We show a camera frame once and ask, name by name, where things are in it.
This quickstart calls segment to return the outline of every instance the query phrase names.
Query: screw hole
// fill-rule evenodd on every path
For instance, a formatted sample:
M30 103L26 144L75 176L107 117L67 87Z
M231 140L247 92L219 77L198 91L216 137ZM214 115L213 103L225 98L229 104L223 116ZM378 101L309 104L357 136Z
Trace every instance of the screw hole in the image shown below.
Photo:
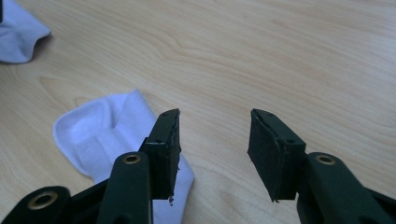
M124 157L123 162L126 164L134 164L140 161L140 157L137 155L129 155Z
M58 194L55 191L45 191L37 194L32 200L30 200L28 208L39 210L51 205L56 201L56 199L58 199Z
M328 156L319 155L319 156L316 156L316 159L318 162L326 164L326 165L334 165L335 164L335 160Z

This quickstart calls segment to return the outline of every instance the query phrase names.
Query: black plastic part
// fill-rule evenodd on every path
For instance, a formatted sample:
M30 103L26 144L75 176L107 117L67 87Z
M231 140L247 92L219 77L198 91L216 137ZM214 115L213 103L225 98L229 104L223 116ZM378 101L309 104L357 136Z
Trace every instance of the black plastic part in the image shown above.
M95 223L107 187L107 180L102 181L72 197L73 224Z
M25 196L3 220L3 224L63 224L70 222L69 190L45 187Z
M295 199L304 151L305 142L277 116L259 109L251 111L247 154L272 201Z
M162 113L140 152L148 155L152 181L152 199L168 199L174 195L179 154L178 109Z
M396 223L396 200L378 193L372 189L367 189L373 198L379 203L386 213L390 216L393 223Z
M310 153L304 163L304 173L324 223L392 223L370 192L338 158Z
M317 200L312 194L308 182L301 176L298 188L297 212L302 224L323 223L323 215L318 207Z
M119 156L108 179L98 224L152 223L149 158L142 152Z
M0 0L0 23L3 21L3 0Z

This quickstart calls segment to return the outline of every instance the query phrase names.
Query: wooden table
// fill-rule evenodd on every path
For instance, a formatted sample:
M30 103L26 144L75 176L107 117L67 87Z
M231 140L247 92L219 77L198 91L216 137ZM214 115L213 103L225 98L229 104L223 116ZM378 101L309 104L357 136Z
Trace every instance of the wooden table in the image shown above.
M396 198L396 3L392 0L20 0L51 37L0 64L0 219L26 194L92 182L52 125L92 99L139 89L179 108L195 173L184 223L298 223L271 203L248 150L250 110L277 114L360 182Z

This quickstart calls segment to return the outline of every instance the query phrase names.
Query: white sock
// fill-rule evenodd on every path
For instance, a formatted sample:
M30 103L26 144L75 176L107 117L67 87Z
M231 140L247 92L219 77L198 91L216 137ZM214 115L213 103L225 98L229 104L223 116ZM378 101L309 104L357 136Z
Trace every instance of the white sock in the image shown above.
M62 115L53 126L56 144L67 159L95 183L109 178L114 160L137 151L156 121L139 91L115 94ZM193 172L180 155L173 206L154 200L154 223L181 222Z
M27 63L32 59L38 39L50 34L50 28L38 21L14 0L3 0L0 22L0 62Z

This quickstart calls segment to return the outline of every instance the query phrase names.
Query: wooden surface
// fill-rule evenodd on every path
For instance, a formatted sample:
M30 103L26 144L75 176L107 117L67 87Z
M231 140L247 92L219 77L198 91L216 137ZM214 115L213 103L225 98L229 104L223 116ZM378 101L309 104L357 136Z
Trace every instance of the wooden surface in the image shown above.
M91 186L52 125L134 89L156 115L181 111L195 172L184 223L298 223L295 202L271 203L248 157L253 107L396 198L394 1L18 2L52 35L31 62L0 64L0 219L35 189Z

